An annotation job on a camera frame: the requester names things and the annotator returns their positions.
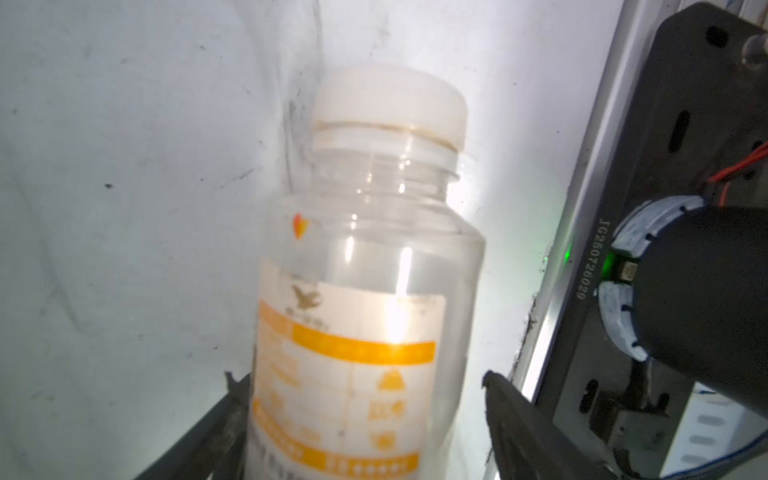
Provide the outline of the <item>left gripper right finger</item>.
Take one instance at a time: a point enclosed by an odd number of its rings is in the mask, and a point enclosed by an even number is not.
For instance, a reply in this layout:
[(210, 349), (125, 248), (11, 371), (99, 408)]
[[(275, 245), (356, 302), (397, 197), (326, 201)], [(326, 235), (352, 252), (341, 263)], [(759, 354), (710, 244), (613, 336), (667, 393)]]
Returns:
[(584, 456), (506, 378), (483, 376), (486, 421), (502, 480), (613, 479), (610, 471)]

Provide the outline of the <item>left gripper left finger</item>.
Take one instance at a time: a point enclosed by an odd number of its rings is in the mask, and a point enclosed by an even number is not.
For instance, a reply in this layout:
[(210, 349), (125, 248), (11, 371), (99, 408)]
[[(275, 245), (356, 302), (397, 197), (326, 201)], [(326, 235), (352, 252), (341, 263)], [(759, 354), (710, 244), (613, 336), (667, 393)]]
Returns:
[(138, 480), (241, 479), (250, 377), (225, 373), (227, 393)]

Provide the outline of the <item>clear bottle white label front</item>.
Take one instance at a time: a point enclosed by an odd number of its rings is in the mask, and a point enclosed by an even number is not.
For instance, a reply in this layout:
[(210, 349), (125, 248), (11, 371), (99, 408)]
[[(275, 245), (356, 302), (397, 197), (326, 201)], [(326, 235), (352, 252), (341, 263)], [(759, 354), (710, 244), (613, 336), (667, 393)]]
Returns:
[(320, 85), (265, 225), (244, 475), (443, 479), (486, 242), (447, 202), (467, 104), (405, 67)]

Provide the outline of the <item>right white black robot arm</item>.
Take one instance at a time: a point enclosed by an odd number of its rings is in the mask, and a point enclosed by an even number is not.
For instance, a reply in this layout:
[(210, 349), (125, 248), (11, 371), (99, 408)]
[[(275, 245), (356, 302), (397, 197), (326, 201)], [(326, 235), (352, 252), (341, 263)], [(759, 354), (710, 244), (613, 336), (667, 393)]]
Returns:
[(697, 195), (646, 201), (614, 231), (597, 299), (629, 357), (767, 414), (767, 212)]

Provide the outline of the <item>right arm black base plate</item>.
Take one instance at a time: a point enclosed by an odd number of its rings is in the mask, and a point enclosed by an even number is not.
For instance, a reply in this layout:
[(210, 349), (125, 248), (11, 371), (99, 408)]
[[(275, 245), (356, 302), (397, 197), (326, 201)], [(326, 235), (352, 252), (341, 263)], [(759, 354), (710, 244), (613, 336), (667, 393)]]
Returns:
[(767, 212), (767, 28), (706, 2), (655, 31), (535, 402), (613, 479), (765, 478), (767, 414), (629, 357), (602, 324), (614, 231), (677, 195)]

